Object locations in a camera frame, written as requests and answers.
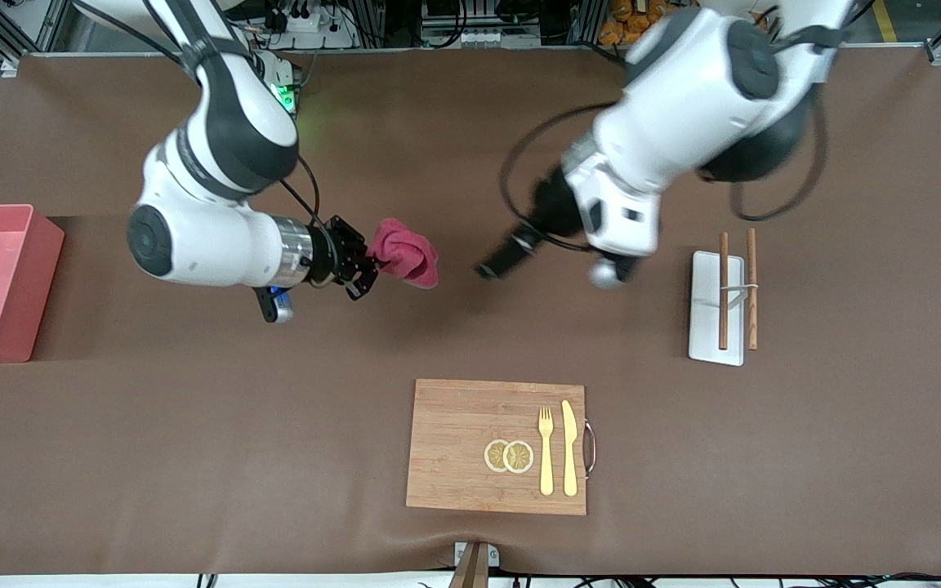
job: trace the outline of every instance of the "lemon slice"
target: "lemon slice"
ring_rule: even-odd
[[[533,448],[523,440],[516,440],[507,444],[503,451],[503,465],[512,474],[523,474],[533,466]]]
[[[485,446],[485,465],[493,472],[507,472],[507,464],[503,462],[503,454],[507,451],[507,442],[496,439]]]

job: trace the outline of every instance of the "table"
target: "table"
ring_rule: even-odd
[[[848,49],[814,196],[758,227],[761,351],[686,358],[689,260],[746,224],[725,186],[667,191],[625,289],[546,249],[471,266],[511,226],[509,146],[619,96],[589,51],[321,56],[303,154],[323,211],[397,216],[440,250],[437,289],[295,291],[264,324],[245,287],[146,278],[124,225],[147,149],[198,90],[164,59],[26,57],[0,82],[0,202],[67,233],[34,361],[0,366],[0,573],[381,572],[500,547],[512,572],[941,573],[941,68]],[[526,153],[526,194],[587,120]],[[787,197],[810,161],[757,185]],[[307,189],[306,179],[297,189]],[[299,216],[280,189],[254,205]],[[586,385],[587,517],[404,506],[416,377]]]

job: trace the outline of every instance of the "wooden cutting board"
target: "wooden cutting board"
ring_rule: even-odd
[[[564,425],[561,401],[572,405],[579,432],[573,443],[578,492],[565,496]],[[554,494],[539,492],[539,408],[550,407]],[[406,506],[545,515],[586,514],[583,465],[582,386],[471,380],[417,380],[408,448]],[[493,439],[520,439],[533,447],[533,466],[523,474],[493,472],[485,447]]]

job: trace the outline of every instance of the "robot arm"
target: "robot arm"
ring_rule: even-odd
[[[91,4],[133,23],[156,22],[202,87],[198,108],[147,154],[127,227],[137,264],[168,282],[254,287],[261,306],[266,289],[283,293],[302,282],[344,283],[351,298],[368,291],[376,268],[342,220],[306,226],[250,208],[251,197],[294,170],[297,130],[216,4],[144,0],[143,11],[132,0]]]
[[[840,43],[851,0],[787,0],[784,38],[754,23],[687,7],[657,23],[627,53],[619,103],[561,157],[534,190],[528,222],[479,265],[500,278],[544,241],[586,232],[599,253],[598,287],[625,283],[658,248],[663,190],[684,172],[717,181],[757,179],[798,142],[803,100]]]

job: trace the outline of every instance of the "pink towel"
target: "pink towel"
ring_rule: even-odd
[[[415,287],[429,290],[438,284],[438,252],[426,237],[408,230],[401,220],[381,220],[369,245],[369,256],[380,261],[380,271]]]

